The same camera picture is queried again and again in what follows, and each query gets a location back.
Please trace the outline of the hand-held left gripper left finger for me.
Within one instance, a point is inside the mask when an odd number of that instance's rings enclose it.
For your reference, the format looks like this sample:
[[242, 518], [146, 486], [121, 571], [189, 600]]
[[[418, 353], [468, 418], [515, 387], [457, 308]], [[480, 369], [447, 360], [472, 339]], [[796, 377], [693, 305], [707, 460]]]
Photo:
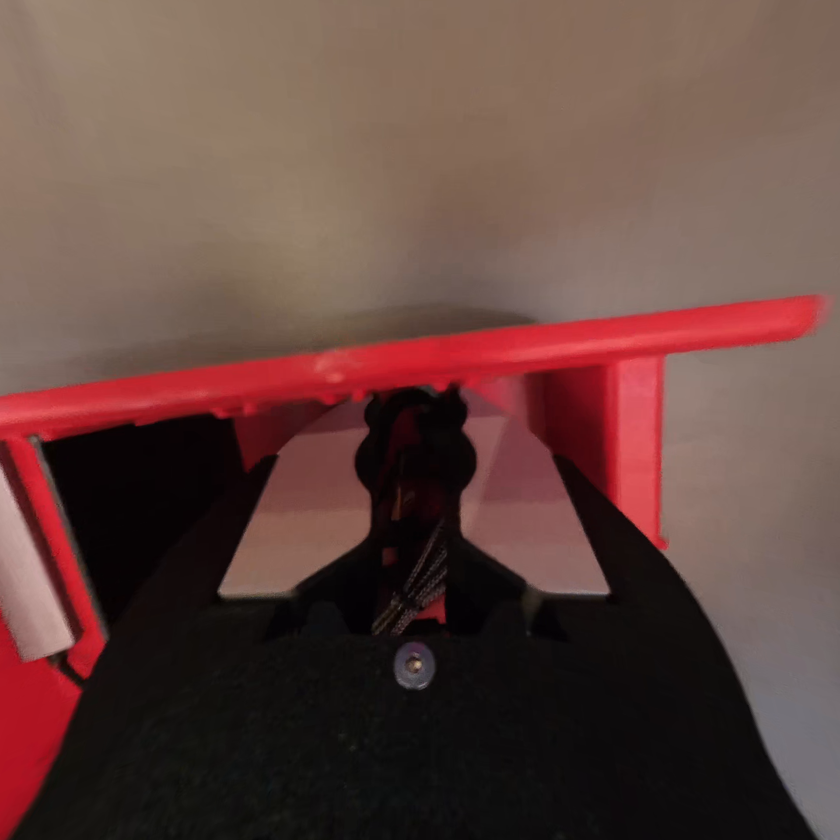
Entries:
[[367, 402], [329, 408], [276, 459], [217, 588], [225, 601], [290, 596], [371, 530], [371, 493], [355, 468]]

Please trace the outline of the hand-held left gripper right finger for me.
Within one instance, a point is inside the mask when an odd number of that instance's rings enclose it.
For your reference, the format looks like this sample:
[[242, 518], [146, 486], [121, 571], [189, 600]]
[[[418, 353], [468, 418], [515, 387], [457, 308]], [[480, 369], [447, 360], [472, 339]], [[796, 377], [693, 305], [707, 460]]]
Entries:
[[550, 449], [521, 419], [461, 395], [476, 470], [459, 499], [458, 587], [487, 612], [501, 601], [604, 603], [610, 592]]

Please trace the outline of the red plastic bin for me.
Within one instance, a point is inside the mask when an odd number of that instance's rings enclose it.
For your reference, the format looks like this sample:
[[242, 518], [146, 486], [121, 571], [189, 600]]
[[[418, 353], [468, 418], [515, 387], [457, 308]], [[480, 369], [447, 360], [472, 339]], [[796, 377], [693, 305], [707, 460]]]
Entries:
[[491, 329], [270, 360], [206, 366], [3, 395], [2, 442], [47, 538], [47, 557], [82, 622], [71, 661], [91, 671], [104, 645], [83, 594], [81, 561], [35, 462], [31, 437], [54, 440], [126, 424], [213, 414], [235, 418], [246, 460], [269, 453], [270, 408], [359, 401], [420, 385], [477, 386], [537, 376], [537, 409], [556, 454], [584, 473], [660, 549], [665, 357], [798, 340], [823, 320], [826, 299], [788, 297], [622, 318]]

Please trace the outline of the grey desk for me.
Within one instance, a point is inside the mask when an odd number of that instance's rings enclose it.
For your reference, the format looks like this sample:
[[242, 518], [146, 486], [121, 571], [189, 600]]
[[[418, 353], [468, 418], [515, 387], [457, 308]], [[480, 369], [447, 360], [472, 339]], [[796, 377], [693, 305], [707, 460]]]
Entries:
[[829, 297], [668, 360], [668, 556], [838, 838], [838, 2], [2, 2], [2, 393]]

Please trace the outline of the black divider in red bin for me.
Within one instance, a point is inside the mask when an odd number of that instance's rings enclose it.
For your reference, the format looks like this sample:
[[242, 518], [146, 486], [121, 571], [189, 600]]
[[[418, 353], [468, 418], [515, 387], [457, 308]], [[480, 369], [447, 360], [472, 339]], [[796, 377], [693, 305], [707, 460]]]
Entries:
[[63, 437], [41, 453], [107, 629], [245, 473], [233, 420], [211, 414]]

